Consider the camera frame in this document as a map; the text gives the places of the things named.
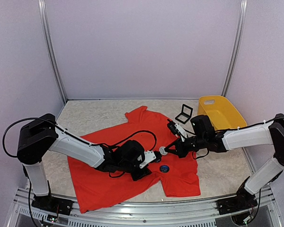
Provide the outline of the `yellow sunflower brooch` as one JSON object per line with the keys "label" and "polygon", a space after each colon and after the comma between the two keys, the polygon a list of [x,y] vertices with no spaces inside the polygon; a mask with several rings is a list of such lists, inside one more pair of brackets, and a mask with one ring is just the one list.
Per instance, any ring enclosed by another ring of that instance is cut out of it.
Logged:
{"label": "yellow sunflower brooch", "polygon": [[160,152],[160,154],[163,155],[163,156],[165,156],[165,155],[168,154],[168,153],[165,151],[165,147],[160,147],[160,148],[159,148],[159,152]]}

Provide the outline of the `red t-shirt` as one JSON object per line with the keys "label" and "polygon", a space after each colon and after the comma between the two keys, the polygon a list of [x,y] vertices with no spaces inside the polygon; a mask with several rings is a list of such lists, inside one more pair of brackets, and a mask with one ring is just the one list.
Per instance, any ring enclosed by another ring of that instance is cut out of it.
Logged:
{"label": "red t-shirt", "polygon": [[133,198],[161,182],[168,197],[201,194],[197,161],[174,154],[141,167],[143,151],[158,151],[176,137],[167,127],[168,117],[138,107],[125,114],[126,123],[96,131],[83,138],[93,143],[116,145],[109,161],[97,168],[68,158],[69,169],[81,213],[111,207]]}

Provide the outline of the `black case with yellow brooch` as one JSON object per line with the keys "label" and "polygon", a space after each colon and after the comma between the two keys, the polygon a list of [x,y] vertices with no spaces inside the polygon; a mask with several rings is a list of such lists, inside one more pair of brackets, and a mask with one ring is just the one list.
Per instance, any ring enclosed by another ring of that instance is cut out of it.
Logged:
{"label": "black case with yellow brooch", "polygon": [[186,124],[191,119],[192,114],[193,108],[186,104],[182,104],[181,112],[175,117],[175,120],[182,124]]}

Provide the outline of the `yellow plastic basket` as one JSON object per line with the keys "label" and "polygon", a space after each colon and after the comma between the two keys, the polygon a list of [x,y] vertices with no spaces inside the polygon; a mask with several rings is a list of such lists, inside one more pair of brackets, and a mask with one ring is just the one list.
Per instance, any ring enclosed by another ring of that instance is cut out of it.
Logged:
{"label": "yellow plastic basket", "polygon": [[247,126],[239,111],[223,96],[203,96],[199,98],[197,115],[197,128],[201,132]]}

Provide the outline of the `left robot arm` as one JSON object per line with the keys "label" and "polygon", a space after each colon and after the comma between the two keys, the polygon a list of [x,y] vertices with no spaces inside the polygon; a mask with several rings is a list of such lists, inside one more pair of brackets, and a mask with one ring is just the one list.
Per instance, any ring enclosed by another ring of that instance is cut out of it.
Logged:
{"label": "left robot arm", "polygon": [[135,140],[121,146],[91,143],[58,125],[52,114],[27,121],[19,133],[17,157],[25,167],[34,195],[46,210],[57,205],[42,163],[47,151],[64,154],[101,172],[130,173],[134,181],[150,174],[148,164],[156,158],[154,151],[146,151]]}

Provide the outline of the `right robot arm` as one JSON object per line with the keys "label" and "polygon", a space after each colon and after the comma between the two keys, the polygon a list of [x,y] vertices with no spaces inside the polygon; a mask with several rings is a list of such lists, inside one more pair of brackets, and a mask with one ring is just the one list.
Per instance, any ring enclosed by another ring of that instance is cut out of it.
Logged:
{"label": "right robot arm", "polygon": [[184,158],[189,152],[207,149],[209,152],[223,153],[237,148],[257,145],[272,145],[273,156],[252,176],[245,180],[233,198],[233,206],[237,210],[244,209],[260,189],[275,180],[284,170],[284,115],[277,114],[273,119],[236,129],[214,129],[207,115],[198,115],[190,120],[194,136],[185,135],[185,130],[168,122],[168,128],[178,135],[174,142],[160,148],[160,153],[174,154]]}

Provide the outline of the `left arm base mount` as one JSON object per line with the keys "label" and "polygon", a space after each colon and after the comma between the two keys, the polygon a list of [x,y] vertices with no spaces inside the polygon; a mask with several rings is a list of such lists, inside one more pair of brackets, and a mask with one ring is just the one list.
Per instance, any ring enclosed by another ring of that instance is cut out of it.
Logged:
{"label": "left arm base mount", "polygon": [[32,201],[32,206],[48,212],[69,216],[73,201],[51,196],[35,196]]}

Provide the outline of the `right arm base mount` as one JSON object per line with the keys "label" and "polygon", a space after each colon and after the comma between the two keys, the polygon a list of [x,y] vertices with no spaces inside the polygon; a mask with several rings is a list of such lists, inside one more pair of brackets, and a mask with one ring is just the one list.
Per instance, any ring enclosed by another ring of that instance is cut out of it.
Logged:
{"label": "right arm base mount", "polygon": [[233,212],[242,211],[245,209],[257,206],[258,202],[255,198],[251,200],[245,200],[243,197],[229,197],[226,199],[220,199],[217,202],[217,207],[220,215],[229,214]]}

